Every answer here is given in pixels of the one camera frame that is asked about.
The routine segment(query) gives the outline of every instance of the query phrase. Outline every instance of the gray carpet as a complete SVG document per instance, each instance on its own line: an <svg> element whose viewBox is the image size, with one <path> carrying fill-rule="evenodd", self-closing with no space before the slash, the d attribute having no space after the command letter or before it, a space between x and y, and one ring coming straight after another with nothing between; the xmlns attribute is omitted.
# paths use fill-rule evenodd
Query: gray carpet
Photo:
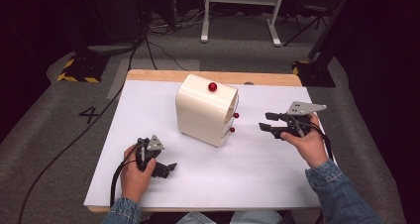
<svg viewBox="0 0 420 224"><path fill-rule="evenodd" d="M149 40L188 69L291 73L291 63L307 59L322 28L310 29L289 47L275 48L264 20L267 17L217 18L210 23L207 44L200 43L200 24L170 36L149 36ZM297 32L293 19L276 27L283 41ZM151 45L151 50L157 68L180 69L160 48ZM57 81L70 56L51 65L48 77L52 85L0 145L0 223L18 221L21 204L36 176L88 126L87 118L79 113L91 106L100 113L107 106L124 79L130 55L111 57L101 83ZM133 67L151 68L146 44L134 55ZM405 223L394 180L354 103L346 74L336 60L329 69L337 87L310 87L308 91L314 103L328 106L319 116L338 164L385 223ZM26 205L23 223L102 220L105 214L90 212L83 201L117 104L112 103L39 180ZM318 210L294 210L293 215L298 224L314 223Z"/></svg>

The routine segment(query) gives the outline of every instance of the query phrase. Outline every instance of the sleeve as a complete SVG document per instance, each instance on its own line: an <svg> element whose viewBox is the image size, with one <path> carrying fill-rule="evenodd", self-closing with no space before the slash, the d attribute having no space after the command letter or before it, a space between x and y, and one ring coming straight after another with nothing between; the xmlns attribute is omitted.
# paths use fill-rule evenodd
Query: sleeve
<svg viewBox="0 0 420 224"><path fill-rule="evenodd" d="M139 205L129 198L121 197L114 203L101 223L139 224L140 216L141 212Z"/></svg>
<svg viewBox="0 0 420 224"><path fill-rule="evenodd" d="M327 223L383 223L333 161L308 169L306 177Z"/></svg>

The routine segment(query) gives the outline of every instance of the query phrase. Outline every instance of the red ball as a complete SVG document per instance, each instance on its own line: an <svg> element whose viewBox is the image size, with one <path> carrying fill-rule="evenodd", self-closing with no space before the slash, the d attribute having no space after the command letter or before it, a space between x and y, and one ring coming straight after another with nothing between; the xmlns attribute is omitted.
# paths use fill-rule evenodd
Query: red ball
<svg viewBox="0 0 420 224"><path fill-rule="evenodd" d="M214 92L217 89L217 84L215 82L209 83L209 90L210 92Z"/></svg>

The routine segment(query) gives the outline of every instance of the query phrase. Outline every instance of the cream-colored box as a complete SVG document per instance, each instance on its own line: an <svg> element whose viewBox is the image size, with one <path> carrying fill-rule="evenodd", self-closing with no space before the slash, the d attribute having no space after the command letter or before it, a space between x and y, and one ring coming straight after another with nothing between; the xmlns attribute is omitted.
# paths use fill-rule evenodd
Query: cream-colored box
<svg viewBox="0 0 420 224"><path fill-rule="evenodd" d="M228 137L237 105L237 88L189 74L175 99L178 130L221 147Z"/></svg>

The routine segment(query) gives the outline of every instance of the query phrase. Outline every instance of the black cable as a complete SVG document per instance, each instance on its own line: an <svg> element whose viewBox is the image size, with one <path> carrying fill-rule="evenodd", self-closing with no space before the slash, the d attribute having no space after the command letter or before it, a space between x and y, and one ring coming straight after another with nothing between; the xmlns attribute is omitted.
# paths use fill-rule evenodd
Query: black cable
<svg viewBox="0 0 420 224"><path fill-rule="evenodd" d="M146 36L146 44L148 45L149 55L151 56L152 64L154 65L155 70L158 70L155 64L154 56L152 56L151 46L149 46L148 36Z"/></svg>
<svg viewBox="0 0 420 224"><path fill-rule="evenodd" d="M158 45L156 45L156 44L153 44L153 43L151 43L151 42L149 42L149 44L151 44L151 45L153 45L153 46L155 46L155 47L157 47L157 48L160 48L167 56L169 56L173 61L175 61L175 63L180 67L180 68L182 68L183 70L185 70L185 71L188 71L188 69L186 69L186 68L184 68L184 67L182 67L179 63L178 63L178 61L176 61L176 59L175 58L173 58L170 54L168 54L167 52L165 52L164 51L164 49L163 49L163 47L161 47L161 46L158 46Z"/></svg>
<svg viewBox="0 0 420 224"><path fill-rule="evenodd" d="M117 170L115 170L114 175L112 177L112 181L111 181L111 195L110 195L110 201L109 201L109 207L111 208L114 205L114 199L115 199L115 186L117 185L117 180L118 177L120 176L121 170L123 170L124 166L126 166L128 163L134 162L134 161L130 161L127 162L127 159L130 157L130 155L136 150L136 148L140 145L141 143L137 143L127 154L126 157L124 157L123 161L120 163L120 165L117 167Z"/></svg>
<svg viewBox="0 0 420 224"><path fill-rule="evenodd" d="M135 47L135 49L133 50L132 54L130 55L130 60L129 60L129 70L131 69L131 62L133 59L133 55L136 52L137 47L140 45L141 42L137 42L137 46ZM38 176L35 178L34 182L31 184L31 187L28 189L27 194L25 195L24 201L21 205L21 210L19 212L19 220L18 220L18 224L22 223L22 218L24 216L24 211L25 211L25 206L26 203L28 201L28 198L32 192L32 190L34 189L35 185L37 184L38 180L40 180L40 178L44 175L44 173L50 168L50 166L53 165L53 163L58 160L58 158L64 154L70 147L72 147L84 134L87 133L87 131L89 131L89 129L102 117L102 115L108 110L109 106L111 106L111 104L115 101L115 99L118 97L118 95L121 93L121 91L123 90L124 84L121 86L121 88L118 90L118 92L115 94L115 96L111 99L111 101L105 106L105 108L102 110L101 113L99 113L99 115L96 117L95 120L93 120L92 123L89 124L89 126L87 126L86 129L84 129L72 142L70 142L70 144L68 144L60 153L58 153L58 155L56 155L48 164L47 166L40 172L40 174L38 174Z"/></svg>

